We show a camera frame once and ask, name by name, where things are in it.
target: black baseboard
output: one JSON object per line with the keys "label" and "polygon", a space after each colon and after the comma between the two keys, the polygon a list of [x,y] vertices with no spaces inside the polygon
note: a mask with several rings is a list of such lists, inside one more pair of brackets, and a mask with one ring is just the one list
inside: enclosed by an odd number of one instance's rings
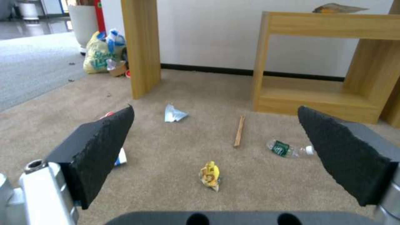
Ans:
{"label": "black baseboard", "polygon": [[50,19],[50,18],[59,18],[59,17],[68,17],[70,14],[66,13],[59,13],[59,14],[47,14],[45,16],[39,16],[39,19]]}
{"label": "black baseboard", "polygon": [[[161,68],[170,70],[212,72],[212,73],[234,74],[234,75],[244,75],[244,76],[253,75],[252,70],[210,67],[210,66],[188,66],[188,65],[161,63]],[[337,76],[321,76],[321,75],[308,75],[308,74],[271,72],[271,71],[264,71],[264,76],[280,76],[280,77],[302,78],[310,80],[330,80],[330,81],[341,81],[341,82],[344,81],[344,77],[337,77]]]}

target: wooden stick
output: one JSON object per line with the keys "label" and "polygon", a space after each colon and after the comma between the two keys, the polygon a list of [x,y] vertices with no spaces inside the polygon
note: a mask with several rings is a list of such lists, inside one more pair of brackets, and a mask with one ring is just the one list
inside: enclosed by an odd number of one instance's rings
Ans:
{"label": "wooden stick", "polygon": [[233,145],[233,147],[237,147],[240,145],[240,139],[242,138],[243,126],[244,126],[244,116],[240,116],[238,132],[236,133],[235,144]]}

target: wooden furniture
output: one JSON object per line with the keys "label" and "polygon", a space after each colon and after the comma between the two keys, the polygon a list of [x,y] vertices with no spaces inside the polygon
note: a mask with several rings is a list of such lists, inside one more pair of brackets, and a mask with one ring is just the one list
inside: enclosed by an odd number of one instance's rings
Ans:
{"label": "wooden furniture", "polygon": [[138,99],[160,83],[160,44],[156,0],[121,0],[132,97]]}
{"label": "wooden furniture", "polygon": [[[264,77],[272,34],[361,40],[342,83]],[[264,12],[253,74],[253,108],[296,115],[299,106],[307,105],[341,119],[376,123],[399,79],[399,59],[399,15]]]}
{"label": "wooden furniture", "polygon": [[[394,0],[389,14],[400,14],[400,0]],[[391,126],[400,128],[400,79],[397,80],[392,94],[383,109],[381,118]]]}

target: white flower pot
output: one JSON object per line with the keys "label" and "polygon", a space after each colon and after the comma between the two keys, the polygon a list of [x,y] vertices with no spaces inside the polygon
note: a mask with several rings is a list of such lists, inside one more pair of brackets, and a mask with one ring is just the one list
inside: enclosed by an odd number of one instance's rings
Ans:
{"label": "white flower pot", "polygon": [[92,35],[98,31],[96,11],[94,6],[68,6],[72,29],[80,45],[80,52],[86,52],[86,44]]}

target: wooden table leg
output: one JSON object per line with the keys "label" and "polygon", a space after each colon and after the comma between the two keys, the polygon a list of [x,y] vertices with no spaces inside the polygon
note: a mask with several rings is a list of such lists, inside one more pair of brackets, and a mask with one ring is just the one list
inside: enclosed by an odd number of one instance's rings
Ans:
{"label": "wooden table leg", "polygon": [[383,109],[381,118],[392,127],[400,129],[400,79],[397,81],[393,92]]}
{"label": "wooden table leg", "polygon": [[132,97],[138,99],[160,83],[160,44],[156,0],[121,0]]}

